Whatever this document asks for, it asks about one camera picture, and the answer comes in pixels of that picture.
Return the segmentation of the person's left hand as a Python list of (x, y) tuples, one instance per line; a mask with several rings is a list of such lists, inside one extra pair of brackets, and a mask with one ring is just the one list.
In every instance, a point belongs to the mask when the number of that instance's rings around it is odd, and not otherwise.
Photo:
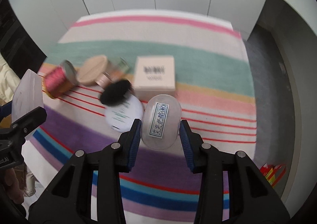
[(24, 202), (24, 196), (19, 188), (19, 182), (13, 168), (7, 169), (4, 172), (4, 183), (7, 186), (6, 191), (8, 197), (15, 204), (22, 204)]

